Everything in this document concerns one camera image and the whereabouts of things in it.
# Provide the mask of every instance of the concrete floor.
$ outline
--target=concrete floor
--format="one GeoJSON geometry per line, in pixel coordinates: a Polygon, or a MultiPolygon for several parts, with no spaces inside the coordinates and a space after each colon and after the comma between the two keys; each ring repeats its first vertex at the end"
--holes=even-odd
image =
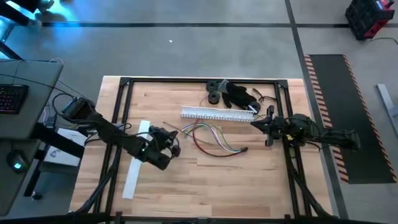
{"type": "MultiPolygon", "coordinates": [[[[348,4],[347,0],[291,0],[298,24],[345,24],[348,4]]],[[[289,17],[281,0],[69,0],[56,2],[50,12],[40,15],[43,21],[84,22],[96,27],[54,24],[34,30],[16,26],[6,44],[24,59],[62,58],[61,81],[92,100],[97,99],[104,75],[303,78],[289,27],[126,25],[287,24],[289,17]]],[[[394,92],[398,87],[394,73],[398,45],[392,40],[358,42],[344,28],[299,28],[298,34],[305,54],[347,55],[392,165],[398,170],[398,138],[374,88],[385,83],[398,104],[398,92],[394,92]]],[[[398,39],[398,28],[385,28],[377,36],[398,39]]],[[[7,217],[67,212],[74,181],[75,176],[45,174],[37,186],[45,194],[43,200],[31,202],[19,196],[7,217]]],[[[397,184],[341,184],[341,188],[351,219],[398,220],[397,184]]]]}

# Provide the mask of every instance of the keyboard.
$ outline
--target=keyboard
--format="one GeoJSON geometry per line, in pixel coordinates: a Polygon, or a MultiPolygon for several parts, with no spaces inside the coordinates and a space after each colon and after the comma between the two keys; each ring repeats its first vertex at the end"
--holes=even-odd
{"type": "Polygon", "coordinates": [[[28,89],[27,85],[0,84],[0,114],[19,114],[28,89]]]}

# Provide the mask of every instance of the white paper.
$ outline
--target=white paper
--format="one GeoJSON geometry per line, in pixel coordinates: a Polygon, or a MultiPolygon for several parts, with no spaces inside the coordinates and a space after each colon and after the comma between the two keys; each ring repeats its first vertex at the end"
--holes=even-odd
{"type": "MultiPolygon", "coordinates": [[[[138,133],[148,132],[150,121],[141,121],[139,125],[138,133]]],[[[140,134],[141,137],[149,139],[149,134],[140,134]]],[[[127,173],[126,183],[124,184],[122,198],[132,199],[137,187],[137,180],[139,175],[139,169],[141,168],[142,162],[138,159],[132,158],[127,173]]]]}
{"type": "MultiPolygon", "coordinates": [[[[57,132],[63,137],[72,140],[81,146],[84,146],[84,143],[87,139],[86,136],[80,134],[78,131],[59,128],[57,132]]],[[[49,151],[47,152],[47,155],[45,155],[44,161],[68,166],[78,166],[80,159],[56,147],[51,146],[49,151]]]]}

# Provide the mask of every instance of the gray desk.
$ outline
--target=gray desk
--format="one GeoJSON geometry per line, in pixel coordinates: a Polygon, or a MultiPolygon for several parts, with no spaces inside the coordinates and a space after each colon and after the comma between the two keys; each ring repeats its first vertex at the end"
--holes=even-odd
{"type": "MultiPolygon", "coordinates": [[[[53,90],[50,86],[55,86],[61,70],[62,64],[60,63],[0,60],[0,74],[25,78],[48,85],[45,86],[0,75],[0,83],[29,85],[27,98],[22,105],[20,113],[0,114],[0,215],[6,215],[9,212],[26,175],[16,174],[7,165],[6,156],[11,150],[9,140],[12,139],[15,148],[22,151],[30,163],[32,163],[40,144],[40,140],[29,139],[30,137],[42,139],[36,136],[44,133],[47,140],[53,141],[54,144],[62,140],[60,140],[60,136],[57,136],[55,132],[51,132],[43,125],[37,124],[42,110],[53,90]]],[[[73,148],[73,146],[71,144],[68,145],[68,143],[71,143],[71,141],[66,144],[62,142],[61,145],[65,145],[67,148],[73,148]]],[[[54,146],[64,150],[59,144],[54,146]]]]}
{"type": "MultiPolygon", "coordinates": [[[[62,64],[36,61],[0,61],[0,74],[34,80],[55,86],[62,64]]],[[[49,100],[52,88],[25,80],[0,75],[2,84],[29,85],[29,91],[19,114],[0,114],[0,139],[27,139],[49,100]]]]}

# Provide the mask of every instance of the black tape roll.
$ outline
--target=black tape roll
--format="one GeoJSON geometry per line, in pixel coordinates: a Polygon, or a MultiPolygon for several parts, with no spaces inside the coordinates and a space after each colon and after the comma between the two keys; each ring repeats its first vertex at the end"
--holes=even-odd
{"type": "Polygon", "coordinates": [[[210,80],[206,83],[207,92],[216,91],[218,89],[218,83],[216,81],[210,80]]]}
{"type": "Polygon", "coordinates": [[[257,113],[254,114],[258,114],[261,110],[261,105],[259,103],[257,103],[256,101],[252,101],[249,106],[253,107],[253,109],[255,109],[257,111],[257,113]]]}
{"type": "Polygon", "coordinates": [[[210,104],[216,105],[218,102],[220,102],[220,94],[216,91],[211,91],[209,92],[207,100],[210,104]]]}

